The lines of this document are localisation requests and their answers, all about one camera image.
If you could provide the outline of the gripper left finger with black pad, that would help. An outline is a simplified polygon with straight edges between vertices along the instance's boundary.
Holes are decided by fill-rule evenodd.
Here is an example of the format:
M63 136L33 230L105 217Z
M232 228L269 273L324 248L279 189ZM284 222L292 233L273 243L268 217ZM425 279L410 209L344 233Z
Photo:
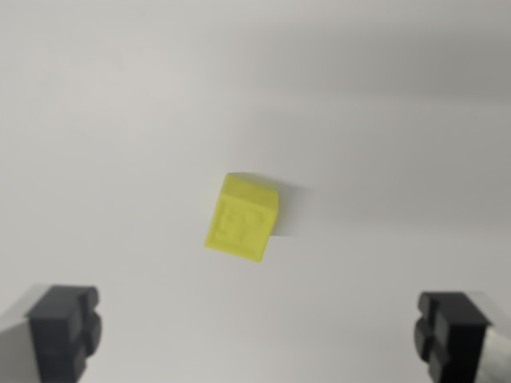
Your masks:
M101 341L95 286L37 284L1 312L2 382L78 382Z

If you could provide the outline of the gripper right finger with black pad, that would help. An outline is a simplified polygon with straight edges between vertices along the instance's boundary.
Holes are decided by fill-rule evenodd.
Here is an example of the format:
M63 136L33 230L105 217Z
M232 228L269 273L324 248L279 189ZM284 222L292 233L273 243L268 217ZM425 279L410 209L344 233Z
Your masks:
M425 291L418 310L414 346L431 381L510 381L510 314L488 295Z

